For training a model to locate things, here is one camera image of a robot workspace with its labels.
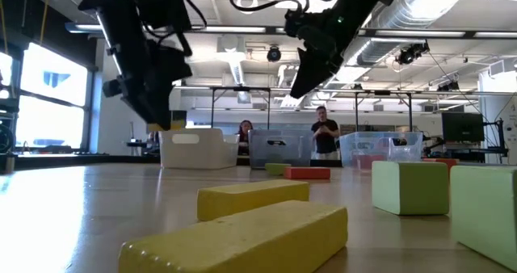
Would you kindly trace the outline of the long yellow block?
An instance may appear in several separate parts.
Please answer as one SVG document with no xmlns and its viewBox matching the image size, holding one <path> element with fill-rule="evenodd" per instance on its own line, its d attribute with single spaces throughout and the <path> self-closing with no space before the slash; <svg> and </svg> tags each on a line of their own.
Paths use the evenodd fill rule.
<svg viewBox="0 0 517 273">
<path fill-rule="evenodd" d="M 307 182 L 276 179 L 199 189 L 197 219 L 211 221 L 288 200 L 309 200 Z"/>
<path fill-rule="evenodd" d="M 282 203 L 125 242 L 118 273 L 313 273 L 347 244 L 344 207 Z"/>
</svg>

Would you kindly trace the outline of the black equipment stand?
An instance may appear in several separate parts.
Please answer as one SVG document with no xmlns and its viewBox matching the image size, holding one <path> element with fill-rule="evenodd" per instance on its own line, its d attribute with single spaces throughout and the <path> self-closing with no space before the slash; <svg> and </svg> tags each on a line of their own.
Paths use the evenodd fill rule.
<svg viewBox="0 0 517 273">
<path fill-rule="evenodd" d="M 488 154 L 497 154 L 499 156 L 500 163 L 502 163 L 502 159 L 507 158 L 509 153 L 509 149 L 506 147 L 506 142 L 504 138 L 503 119 L 499 118 L 494 122 L 484 122 L 483 126 L 491 128 L 495 126 L 497 130 L 497 142 L 492 146 L 488 146 L 485 149 L 485 152 Z"/>
</svg>

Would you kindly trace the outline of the red rectangular block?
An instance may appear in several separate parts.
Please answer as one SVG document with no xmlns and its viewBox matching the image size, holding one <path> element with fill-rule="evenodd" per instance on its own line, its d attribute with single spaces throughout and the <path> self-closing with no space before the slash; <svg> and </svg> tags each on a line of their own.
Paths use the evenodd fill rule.
<svg viewBox="0 0 517 273">
<path fill-rule="evenodd" d="M 329 180 L 330 175 L 330 168 L 325 167 L 288 166 L 284 168 L 284 177 L 286 179 Z"/>
</svg>

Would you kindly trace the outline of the long ceiling light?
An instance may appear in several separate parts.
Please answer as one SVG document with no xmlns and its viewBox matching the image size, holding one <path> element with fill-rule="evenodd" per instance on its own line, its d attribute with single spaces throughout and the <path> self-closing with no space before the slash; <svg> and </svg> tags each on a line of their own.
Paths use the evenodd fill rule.
<svg viewBox="0 0 517 273">
<path fill-rule="evenodd" d="M 86 23 L 66 23 L 65 29 L 70 33 L 85 33 L 85 34 L 101 34 L 103 29 L 99 24 Z M 251 35 L 284 35 L 282 27 L 272 26 L 223 26 L 223 25 L 208 25 L 205 28 L 201 26 L 194 26 L 187 32 L 202 32 L 210 34 L 251 34 Z"/>
<path fill-rule="evenodd" d="M 425 30 L 361 30 L 358 36 L 369 38 L 419 38 L 466 40 L 517 40 L 517 31 L 425 31 Z"/>
</svg>

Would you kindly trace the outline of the small red block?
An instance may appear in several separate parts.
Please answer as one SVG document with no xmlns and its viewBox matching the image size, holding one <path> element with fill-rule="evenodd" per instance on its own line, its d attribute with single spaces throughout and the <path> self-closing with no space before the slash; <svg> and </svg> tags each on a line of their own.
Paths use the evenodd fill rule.
<svg viewBox="0 0 517 273">
<path fill-rule="evenodd" d="M 373 162 L 385 160 L 386 156 L 380 154 L 354 155 L 352 157 L 352 164 L 358 170 L 371 170 Z"/>
</svg>

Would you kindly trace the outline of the black track spotlights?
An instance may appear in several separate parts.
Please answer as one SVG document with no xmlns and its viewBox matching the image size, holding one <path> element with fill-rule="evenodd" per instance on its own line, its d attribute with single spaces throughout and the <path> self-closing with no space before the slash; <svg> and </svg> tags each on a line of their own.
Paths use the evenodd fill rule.
<svg viewBox="0 0 517 273">
<path fill-rule="evenodd" d="M 401 49 L 400 53 L 395 58 L 395 61 L 399 65 L 409 65 L 429 51 L 430 48 L 427 42 L 411 44 L 409 47 Z"/>
</svg>

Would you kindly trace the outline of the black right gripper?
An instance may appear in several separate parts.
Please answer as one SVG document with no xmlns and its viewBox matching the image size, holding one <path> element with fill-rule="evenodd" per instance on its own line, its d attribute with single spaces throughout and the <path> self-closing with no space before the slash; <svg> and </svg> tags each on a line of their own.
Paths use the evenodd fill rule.
<svg viewBox="0 0 517 273">
<path fill-rule="evenodd" d="M 358 34 L 358 26 L 347 20 L 327 23 L 321 16 L 303 16 L 296 37 L 305 50 L 297 49 L 300 58 L 290 96 L 300 99 L 335 75 L 342 63 L 342 53 Z"/>
</svg>

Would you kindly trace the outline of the grey translucent plastic bin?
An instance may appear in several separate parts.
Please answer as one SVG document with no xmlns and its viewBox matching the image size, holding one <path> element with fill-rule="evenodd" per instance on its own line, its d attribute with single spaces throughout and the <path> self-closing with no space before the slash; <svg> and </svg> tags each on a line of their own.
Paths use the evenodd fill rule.
<svg viewBox="0 0 517 273">
<path fill-rule="evenodd" d="M 267 163 L 310 166 L 313 133 L 309 130 L 249 131 L 250 167 L 264 169 Z"/>
</svg>

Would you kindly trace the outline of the thick red block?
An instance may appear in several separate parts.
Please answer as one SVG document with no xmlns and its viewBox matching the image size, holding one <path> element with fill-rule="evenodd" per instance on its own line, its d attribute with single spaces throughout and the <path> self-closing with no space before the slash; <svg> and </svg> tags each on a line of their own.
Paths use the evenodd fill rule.
<svg viewBox="0 0 517 273">
<path fill-rule="evenodd" d="M 443 163 L 448 167 L 448 171 L 450 171 L 453 166 L 458 165 L 460 162 L 458 159 L 455 158 L 424 158 L 423 161 Z"/>
</svg>

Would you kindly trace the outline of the black aluminium table frame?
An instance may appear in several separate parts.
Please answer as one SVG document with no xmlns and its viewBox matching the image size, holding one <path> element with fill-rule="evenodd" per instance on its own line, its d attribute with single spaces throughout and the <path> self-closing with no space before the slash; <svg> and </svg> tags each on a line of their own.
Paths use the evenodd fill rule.
<svg viewBox="0 0 517 273">
<path fill-rule="evenodd" d="M 100 164 L 157 164 L 160 157 L 117 156 L 117 155 L 76 155 L 76 154 L 31 154 L 20 155 L 15 160 L 14 170 L 35 170 L 67 166 L 91 166 Z M 247 157 L 238 157 L 235 166 L 250 167 Z M 311 160 L 310 166 L 342 168 L 339 160 Z"/>
</svg>

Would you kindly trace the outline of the green cube block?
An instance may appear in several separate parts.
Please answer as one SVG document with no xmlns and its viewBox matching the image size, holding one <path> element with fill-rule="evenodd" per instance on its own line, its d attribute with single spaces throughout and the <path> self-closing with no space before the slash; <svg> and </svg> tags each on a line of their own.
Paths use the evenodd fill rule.
<svg viewBox="0 0 517 273">
<path fill-rule="evenodd" d="M 454 166 L 452 238 L 517 272 L 517 166 Z"/>
<path fill-rule="evenodd" d="M 399 216 L 446 215 L 448 167 L 441 162 L 375 161 L 372 205 Z"/>
</svg>

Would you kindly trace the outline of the person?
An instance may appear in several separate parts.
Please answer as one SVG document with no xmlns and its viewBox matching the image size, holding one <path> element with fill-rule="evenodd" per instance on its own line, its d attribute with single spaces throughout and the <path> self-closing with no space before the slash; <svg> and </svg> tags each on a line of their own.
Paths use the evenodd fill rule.
<svg viewBox="0 0 517 273">
<path fill-rule="evenodd" d="M 240 156 L 248 156 L 250 153 L 249 132 L 253 129 L 253 124 L 249 120 L 243 120 L 239 125 L 239 147 Z"/>
<path fill-rule="evenodd" d="M 316 114 L 317 122 L 311 127 L 316 145 L 316 159 L 338 160 L 336 140 L 340 137 L 339 126 L 336 121 L 328 118 L 324 106 L 319 106 Z"/>
</svg>

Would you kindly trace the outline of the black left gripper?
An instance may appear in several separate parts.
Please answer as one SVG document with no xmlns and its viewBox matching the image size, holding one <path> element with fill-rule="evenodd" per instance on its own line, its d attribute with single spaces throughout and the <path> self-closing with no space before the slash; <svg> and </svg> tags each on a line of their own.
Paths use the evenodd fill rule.
<svg viewBox="0 0 517 273">
<path fill-rule="evenodd" d="M 113 57 L 119 74 L 103 84 L 103 94 L 108 98 L 119 95 L 147 124 L 169 130 L 169 95 L 174 81 L 192 75 L 186 63 L 191 53 L 144 40 L 135 45 L 114 44 L 107 54 Z"/>
</svg>

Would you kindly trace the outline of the small green block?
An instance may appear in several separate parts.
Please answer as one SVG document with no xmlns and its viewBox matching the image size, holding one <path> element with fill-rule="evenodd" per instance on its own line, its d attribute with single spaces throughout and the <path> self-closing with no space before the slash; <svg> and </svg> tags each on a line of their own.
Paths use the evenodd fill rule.
<svg viewBox="0 0 517 273">
<path fill-rule="evenodd" d="M 284 174 L 284 170 L 290 166 L 290 164 L 284 163 L 266 163 L 265 170 L 269 175 L 282 176 Z"/>
</svg>

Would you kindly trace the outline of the bright window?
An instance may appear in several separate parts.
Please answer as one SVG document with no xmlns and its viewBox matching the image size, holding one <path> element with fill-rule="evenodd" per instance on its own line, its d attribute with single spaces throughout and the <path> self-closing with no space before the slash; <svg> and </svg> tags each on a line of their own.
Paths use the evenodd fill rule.
<svg viewBox="0 0 517 273">
<path fill-rule="evenodd" d="M 11 128 L 18 149 L 84 146 L 89 70 L 30 43 L 24 50 L 0 47 L 0 124 Z"/>
</svg>

